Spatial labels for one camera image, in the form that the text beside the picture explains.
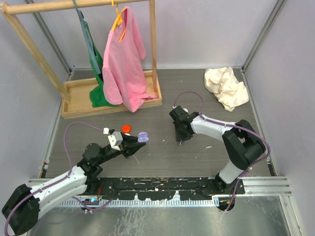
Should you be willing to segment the pink shirt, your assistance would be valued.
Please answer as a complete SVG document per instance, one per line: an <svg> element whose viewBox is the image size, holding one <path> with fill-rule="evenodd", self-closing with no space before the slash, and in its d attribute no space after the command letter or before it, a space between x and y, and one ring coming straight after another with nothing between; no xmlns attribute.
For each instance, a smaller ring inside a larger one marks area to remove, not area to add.
<svg viewBox="0 0 315 236"><path fill-rule="evenodd" d="M147 82L142 69L146 50L132 9L121 11L122 22L108 35L103 56L103 92L113 105L124 104L131 112L137 111L146 99Z"/></svg>

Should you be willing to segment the wooden clothes rack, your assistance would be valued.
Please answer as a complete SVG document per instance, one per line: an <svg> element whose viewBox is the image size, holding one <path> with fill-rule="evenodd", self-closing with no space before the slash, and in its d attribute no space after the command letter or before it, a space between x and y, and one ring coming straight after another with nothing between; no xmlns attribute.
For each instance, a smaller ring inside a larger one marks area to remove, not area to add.
<svg viewBox="0 0 315 236"><path fill-rule="evenodd" d="M111 5L111 0L77 0L79 8L95 7ZM73 1L51 1L41 3L27 3L21 5L9 5L6 2L0 4L0 11L7 22L14 29L21 41L30 51L39 66L45 72L51 83L59 91L62 96L61 116L64 119L81 118L87 116L101 115L107 113L115 113L126 111L124 105L116 107L92 107L89 98L90 91L97 85L95 78L82 79L76 81L68 81L61 83L57 75L38 49L20 20L17 18L19 14L38 13L58 10L74 9ZM154 94L155 99L148 99L142 105L142 108L150 108L162 105L162 95L157 77L157 49L156 49L156 11L155 1L149 1L150 14L150 35L151 35L151 49L152 49L152 69L145 70L144 75L147 82L147 93Z"/></svg>

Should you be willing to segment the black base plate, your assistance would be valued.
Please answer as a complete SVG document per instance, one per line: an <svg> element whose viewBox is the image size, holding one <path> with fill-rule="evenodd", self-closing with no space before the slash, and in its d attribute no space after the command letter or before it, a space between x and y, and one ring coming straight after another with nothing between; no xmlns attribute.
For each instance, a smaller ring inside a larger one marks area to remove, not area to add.
<svg viewBox="0 0 315 236"><path fill-rule="evenodd" d="M221 186L211 177L101 177L87 193L105 199L144 201L171 200L179 194L181 201L211 200L215 195L244 194L236 182Z"/></svg>

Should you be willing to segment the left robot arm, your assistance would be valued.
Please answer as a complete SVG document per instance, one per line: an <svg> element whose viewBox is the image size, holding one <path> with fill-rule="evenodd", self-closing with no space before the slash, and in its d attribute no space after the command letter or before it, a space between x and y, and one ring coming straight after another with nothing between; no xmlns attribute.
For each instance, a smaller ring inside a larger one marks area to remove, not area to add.
<svg viewBox="0 0 315 236"><path fill-rule="evenodd" d="M8 229L12 229L16 236L22 235L63 201L83 193L96 193L100 186L98 175L103 170L101 164L119 155L133 156L149 138L145 132L135 137L115 131L108 140L105 147L96 143L87 145L83 158L68 172L32 187L18 186L1 210L6 218L4 233L8 235Z"/></svg>

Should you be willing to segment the grey-blue hanger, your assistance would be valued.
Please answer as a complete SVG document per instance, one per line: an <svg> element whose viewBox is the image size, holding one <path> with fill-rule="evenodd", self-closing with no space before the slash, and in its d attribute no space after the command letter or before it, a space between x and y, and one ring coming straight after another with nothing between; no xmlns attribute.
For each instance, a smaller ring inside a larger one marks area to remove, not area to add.
<svg viewBox="0 0 315 236"><path fill-rule="evenodd" d="M80 25L81 25L81 29L82 29L82 33L84 36L84 40L85 40L87 48L88 48L91 66L95 70L96 74L100 75L101 70L100 70L100 66L98 65L98 62L96 60L96 51L95 51L94 43L93 43L91 33L89 30L88 23L84 20L84 15L83 15L82 11L78 9L76 0L73 0L73 4L74 4L75 10L77 12L77 15L78 15L78 18L80 21Z"/></svg>

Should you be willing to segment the cream crumpled cloth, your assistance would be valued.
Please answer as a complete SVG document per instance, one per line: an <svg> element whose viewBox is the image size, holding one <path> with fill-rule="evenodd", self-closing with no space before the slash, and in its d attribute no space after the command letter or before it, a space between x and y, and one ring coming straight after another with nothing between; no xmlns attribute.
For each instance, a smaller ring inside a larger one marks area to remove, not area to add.
<svg viewBox="0 0 315 236"><path fill-rule="evenodd" d="M206 69L204 86L229 112L249 102L249 94L244 82L237 80L231 67Z"/></svg>

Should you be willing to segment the orange charging case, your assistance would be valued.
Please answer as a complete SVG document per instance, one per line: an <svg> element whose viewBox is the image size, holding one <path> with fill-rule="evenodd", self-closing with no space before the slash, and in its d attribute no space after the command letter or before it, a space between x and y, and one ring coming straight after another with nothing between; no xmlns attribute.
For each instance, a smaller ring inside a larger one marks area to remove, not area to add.
<svg viewBox="0 0 315 236"><path fill-rule="evenodd" d="M125 124L122 126L122 132L123 133L130 133L131 132L131 126L128 124Z"/></svg>

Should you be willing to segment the yellow hanger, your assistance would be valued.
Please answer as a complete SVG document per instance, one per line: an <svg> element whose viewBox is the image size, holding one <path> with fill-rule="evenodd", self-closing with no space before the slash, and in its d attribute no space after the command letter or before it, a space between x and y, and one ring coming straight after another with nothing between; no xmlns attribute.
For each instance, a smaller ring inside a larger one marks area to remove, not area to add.
<svg viewBox="0 0 315 236"><path fill-rule="evenodd" d="M124 7L121 11L119 11L119 4L115 3L114 0L111 0L111 5L115 7L116 9L116 19L112 25L110 32L114 33L116 28L121 29L125 25L124 30L121 31L121 35L118 39L118 41L121 42L126 34L125 15L126 15L127 8Z"/></svg>

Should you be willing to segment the purple charging case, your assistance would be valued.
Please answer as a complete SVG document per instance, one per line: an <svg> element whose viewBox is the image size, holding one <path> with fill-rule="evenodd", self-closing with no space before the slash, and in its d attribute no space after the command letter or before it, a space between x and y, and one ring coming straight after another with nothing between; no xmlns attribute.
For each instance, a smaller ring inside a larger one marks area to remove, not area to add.
<svg viewBox="0 0 315 236"><path fill-rule="evenodd" d="M139 143L147 143L149 141L148 133L140 132L137 136L137 141Z"/></svg>

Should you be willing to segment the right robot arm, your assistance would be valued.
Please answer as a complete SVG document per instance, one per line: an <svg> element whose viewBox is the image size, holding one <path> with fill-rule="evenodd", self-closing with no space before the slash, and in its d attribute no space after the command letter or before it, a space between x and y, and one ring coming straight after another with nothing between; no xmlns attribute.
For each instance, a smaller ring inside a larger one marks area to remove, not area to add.
<svg viewBox="0 0 315 236"><path fill-rule="evenodd" d="M189 114L181 106L174 107L169 115L173 119L177 142L200 134L224 143L229 161L215 176L214 183L220 193L228 193L235 180L266 152L267 145L246 120L223 122L198 112Z"/></svg>

